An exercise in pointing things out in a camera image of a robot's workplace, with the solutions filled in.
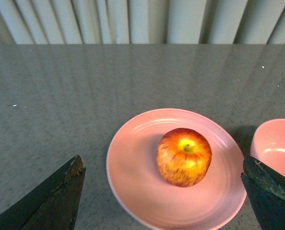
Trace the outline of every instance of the pink bowl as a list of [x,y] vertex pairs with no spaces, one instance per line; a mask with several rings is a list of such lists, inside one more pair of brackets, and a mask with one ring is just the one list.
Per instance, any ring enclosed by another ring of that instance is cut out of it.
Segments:
[[260,125],[253,136],[250,153],[285,176],[285,119]]

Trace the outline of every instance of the pink plate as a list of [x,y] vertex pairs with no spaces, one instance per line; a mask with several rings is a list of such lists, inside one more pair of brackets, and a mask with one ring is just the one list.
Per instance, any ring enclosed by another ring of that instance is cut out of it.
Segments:
[[[156,165],[159,140],[178,127],[201,133],[213,153],[205,178],[188,188],[167,183]],[[245,201],[243,161],[236,142],[215,122],[186,110],[157,109],[132,118],[116,133],[107,153],[107,178],[122,207],[149,228],[214,230]]]

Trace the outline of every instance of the curtain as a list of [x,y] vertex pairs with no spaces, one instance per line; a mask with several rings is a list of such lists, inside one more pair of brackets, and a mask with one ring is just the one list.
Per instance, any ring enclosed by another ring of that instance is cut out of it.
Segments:
[[285,0],[0,0],[0,44],[285,44]]

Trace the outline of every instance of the speckled granite surface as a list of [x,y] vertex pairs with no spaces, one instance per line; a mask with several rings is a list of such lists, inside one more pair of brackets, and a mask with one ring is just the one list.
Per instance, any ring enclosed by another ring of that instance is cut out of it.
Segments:
[[[285,118],[285,46],[0,46],[0,213],[80,154],[75,229],[147,229],[114,198],[106,154],[156,108],[202,114],[248,154],[258,125]],[[248,199],[221,229],[260,229]]]

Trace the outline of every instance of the red apple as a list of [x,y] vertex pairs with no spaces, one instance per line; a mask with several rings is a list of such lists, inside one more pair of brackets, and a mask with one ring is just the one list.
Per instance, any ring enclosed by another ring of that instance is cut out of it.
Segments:
[[169,183],[190,187],[206,175],[212,159],[209,142],[200,133],[189,128],[167,132],[157,147],[157,167]]

